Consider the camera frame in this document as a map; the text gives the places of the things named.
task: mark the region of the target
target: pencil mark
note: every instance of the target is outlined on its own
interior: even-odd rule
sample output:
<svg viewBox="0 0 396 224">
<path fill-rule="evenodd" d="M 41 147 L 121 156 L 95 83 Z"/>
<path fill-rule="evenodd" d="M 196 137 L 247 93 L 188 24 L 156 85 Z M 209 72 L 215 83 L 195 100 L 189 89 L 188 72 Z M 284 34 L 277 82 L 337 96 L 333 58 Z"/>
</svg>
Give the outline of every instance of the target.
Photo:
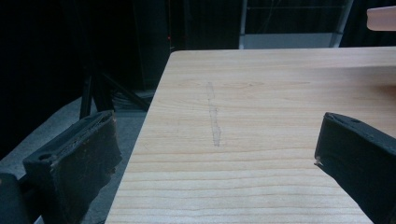
<svg viewBox="0 0 396 224">
<path fill-rule="evenodd" d="M 215 99 L 215 91 L 211 82 L 206 85 L 207 103 L 209 105 L 210 122 L 212 126 L 213 145 L 220 146 L 221 129 L 218 125 L 218 108 L 213 104 Z"/>
</svg>

